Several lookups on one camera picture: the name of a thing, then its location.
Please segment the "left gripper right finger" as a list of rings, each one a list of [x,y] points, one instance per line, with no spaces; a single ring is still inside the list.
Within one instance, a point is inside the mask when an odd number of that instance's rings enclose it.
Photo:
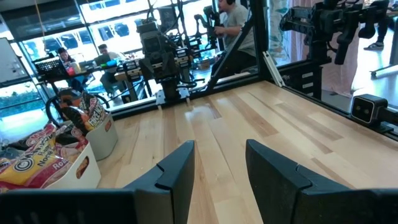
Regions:
[[[254,139],[246,167],[264,224],[398,224],[398,189],[349,189]]]

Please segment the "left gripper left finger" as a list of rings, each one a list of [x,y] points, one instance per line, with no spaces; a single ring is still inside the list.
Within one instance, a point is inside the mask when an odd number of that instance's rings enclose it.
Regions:
[[[187,224],[194,178],[188,140],[121,189],[0,194],[0,224]]]

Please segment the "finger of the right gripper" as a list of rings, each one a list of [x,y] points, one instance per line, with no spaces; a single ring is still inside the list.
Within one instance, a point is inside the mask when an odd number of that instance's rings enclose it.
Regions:
[[[170,98],[172,100],[180,98],[180,92],[178,90],[179,81],[176,78],[173,78],[170,82],[171,82]]]
[[[169,100],[171,97],[171,78],[165,78],[161,81],[162,89],[164,92],[165,100]]]

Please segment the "black fire noodle pack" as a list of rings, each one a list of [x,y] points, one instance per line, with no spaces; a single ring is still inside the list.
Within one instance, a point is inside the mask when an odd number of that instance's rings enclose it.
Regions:
[[[11,147],[20,151],[26,151],[31,146],[37,144],[42,138],[55,132],[56,130],[56,125],[54,125],[53,123],[48,123],[44,126],[43,129],[33,132],[18,141],[9,143],[7,147]]]
[[[72,123],[64,124],[56,130],[57,155],[69,162],[75,162],[87,145],[88,140]]]
[[[71,88],[61,90],[60,109],[84,135],[100,126],[108,115],[98,97]]]

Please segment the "red Maruchan ramen pack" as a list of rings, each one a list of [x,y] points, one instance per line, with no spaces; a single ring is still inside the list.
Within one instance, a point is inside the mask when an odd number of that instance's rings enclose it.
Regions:
[[[0,169],[0,193],[15,189],[44,189],[62,178],[75,159],[75,156],[62,155],[54,133],[46,135]]]

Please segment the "person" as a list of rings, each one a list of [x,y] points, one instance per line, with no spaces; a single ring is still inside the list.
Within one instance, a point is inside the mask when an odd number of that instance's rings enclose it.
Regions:
[[[115,94],[115,88],[117,87],[119,91],[124,90],[124,86],[121,82],[117,81],[114,77],[116,74],[116,67],[110,68],[108,62],[112,60],[124,60],[126,57],[124,54],[120,52],[112,52],[108,50],[108,46],[106,44],[101,44],[98,46],[98,49],[101,53],[101,64],[105,64],[108,69],[105,70],[102,77],[100,78],[100,82],[103,84],[103,87],[108,96],[113,96]]]
[[[384,39],[387,34],[387,30],[389,28],[389,24],[391,23],[392,18],[386,17],[385,19],[378,22],[377,25],[377,40],[370,44],[369,46],[365,47],[364,50],[382,50],[384,48]]]
[[[68,54],[67,50],[63,47],[57,50],[58,56],[62,60],[62,63],[68,73],[69,76],[76,75],[77,72],[77,63],[71,56]],[[75,78],[67,79],[68,86],[76,91],[83,91],[84,90],[84,76],[79,76]]]
[[[244,6],[237,4],[236,0],[218,0],[219,12],[225,12],[226,17],[223,25],[215,27],[215,33],[224,40],[224,51],[217,62],[212,66],[211,75],[214,75],[221,65],[221,61],[232,48],[234,41],[237,39],[241,28],[248,20],[249,11]],[[239,73],[245,68],[257,64],[256,49],[254,43],[254,32],[251,29],[242,41],[238,50],[231,55],[231,61],[226,65],[226,75]]]

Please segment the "grey plastic bin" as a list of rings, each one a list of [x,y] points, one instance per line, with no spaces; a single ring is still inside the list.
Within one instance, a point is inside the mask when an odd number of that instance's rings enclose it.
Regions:
[[[97,161],[109,157],[118,141],[112,114],[109,113],[97,128],[89,131],[86,138]]]

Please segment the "white plastic bin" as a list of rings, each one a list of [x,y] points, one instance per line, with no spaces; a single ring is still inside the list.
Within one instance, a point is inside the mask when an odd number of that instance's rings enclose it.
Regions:
[[[66,174],[46,189],[95,189],[100,179],[100,170],[88,143]]]

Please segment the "black mesh basket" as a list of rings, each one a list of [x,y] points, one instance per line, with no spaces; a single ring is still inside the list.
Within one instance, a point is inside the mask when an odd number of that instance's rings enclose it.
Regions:
[[[45,57],[32,61],[39,75],[59,77],[67,74],[62,60],[56,57]]]

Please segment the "white patterned cloth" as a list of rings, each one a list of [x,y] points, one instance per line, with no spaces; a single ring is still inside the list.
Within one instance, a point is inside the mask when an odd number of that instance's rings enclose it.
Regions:
[[[267,0],[269,53],[278,65],[291,62],[290,34],[280,29],[280,21],[289,10],[289,0]]]

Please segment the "pink curtain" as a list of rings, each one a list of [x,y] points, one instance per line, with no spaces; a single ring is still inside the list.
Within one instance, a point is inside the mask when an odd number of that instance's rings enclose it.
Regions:
[[[305,35],[298,32],[290,32],[290,59],[292,62],[305,60],[308,54],[308,46],[304,45]],[[350,43],[345,63],[336,65],[333,62],[323,65],[322,89],[332,91],[339,95],[351,96],[351,87],[358,67],[359,37],[358,31]]]

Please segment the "white board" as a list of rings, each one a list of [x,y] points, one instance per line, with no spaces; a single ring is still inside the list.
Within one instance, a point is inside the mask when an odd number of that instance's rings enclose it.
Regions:
[[[28,78],[20,58],[5,37],[0,38],[0,83],[13,82]]]

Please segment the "black aluminium rig frame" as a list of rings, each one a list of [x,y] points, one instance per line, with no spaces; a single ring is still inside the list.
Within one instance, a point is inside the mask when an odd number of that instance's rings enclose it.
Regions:
[[[209,82],[200,88],[190,92],[193,99],[212,95],[232,88],[267,80],[274,82],[281,88],[305,98],[323,108],[335,112],[349,120],[354,121],[379,134],[398,141],[398,132],[393,126],[398,126],[398,111],[387,108],[379,110],[380,123],[375,125],[364,124],[351,116],[351,112],[344,112],[328,103],[316,99],[314,96],[304,93],[302,76],[307,72],[315,72],[315,87],[320,86],[320,67],[334,62],[342,65],[346,58],[348,47],[356,31],[360,38],[369,38],[375,32],[374,24],[387,14],[388,0],[372,3],[364,8],[361,4],[349,2],[340,4],[338,0],[323,0],[312,7],[292,7],[283,16],[280,28],[283,31],[296,31],[305,34],[305,45],[310,47],[308,58],[299,62],[290,63],[277,68],[268,53],[268,39],[266,37],[267,26],[264,22],[264,5],[260,0],[250,0],[252,16],[244,25],[238,39],[234,42],[230,53],[227,53],[221,62],[221,67],[213,75]],[[230,63],[232,53],[238,49],[238,45],[248,34],[254,30],[254,43],[257,55],[257,72],[244,75],[241,78],[229,78],[222,81],[224,66]]]

